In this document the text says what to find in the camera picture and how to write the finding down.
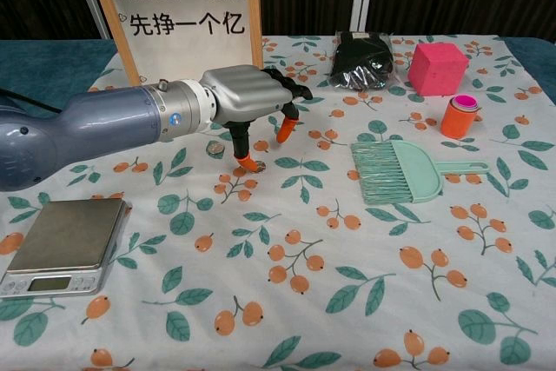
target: scale platform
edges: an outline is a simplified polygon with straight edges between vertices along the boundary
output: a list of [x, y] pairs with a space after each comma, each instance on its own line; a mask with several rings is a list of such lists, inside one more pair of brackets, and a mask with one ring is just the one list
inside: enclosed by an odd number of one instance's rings
[[0, 282], [0, 298], [96, 293], [126, 208], [122, 199], [47, 203]]

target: paper sign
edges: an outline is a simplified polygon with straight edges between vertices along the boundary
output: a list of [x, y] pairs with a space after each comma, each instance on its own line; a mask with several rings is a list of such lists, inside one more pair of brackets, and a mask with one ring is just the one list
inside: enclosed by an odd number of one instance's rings
[[132, 84], [262, 65], [258, 0], [101, 1]]

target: gray robot arm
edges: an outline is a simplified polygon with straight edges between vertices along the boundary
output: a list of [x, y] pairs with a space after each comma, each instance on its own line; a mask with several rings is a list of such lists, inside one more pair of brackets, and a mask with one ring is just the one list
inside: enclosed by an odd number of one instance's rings
[[202, 131], [211, 121], [230, 129], [234, 154], [247, 169], [248, 126], [281, 110], [277, 136], [288, 138], [298, 117], [292, 100], [311, 98], [277, 70], [240, 65], [206, 71], [200, 82], [167, 83], [82, 93], [50, 119], [28, 116], [0, 101], [0, 191], [28, 188], [78, 161]]

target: pink sponge cube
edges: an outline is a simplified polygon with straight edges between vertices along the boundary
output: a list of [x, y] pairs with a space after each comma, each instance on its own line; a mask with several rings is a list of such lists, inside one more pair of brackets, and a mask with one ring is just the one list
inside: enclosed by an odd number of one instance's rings
[[407, 76], [421, 96], [451, 96], [460, 87], [467, 63], [453, 43], [420, 43]]

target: floral tablecloth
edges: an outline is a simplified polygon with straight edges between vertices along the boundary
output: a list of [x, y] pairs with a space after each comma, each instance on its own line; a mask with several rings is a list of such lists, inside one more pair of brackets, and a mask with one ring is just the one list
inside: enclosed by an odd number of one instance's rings
[[[264, 39], [314, 99], [282, 145], [280, 114], [253, 123], [261, 174], [213, 125], [0, 194], [2, 270], [50, 199], [133, 207], [98, 295], [0, 302], [0, 368], [555, 369], [556, 111], [496, 36], [392, 40], [399, 82], [357, 94], [326, 82], [331, 36]], [[460, 91], [482, 108], [461, 141], [439, 132], [447, 98], [407, 82], [416, 44], [439, 41], [469, 56]], [[91, 90], [124, 85], [115, 56]], [[348, 144], [401, 137], [492, 170], [367, 207]]]

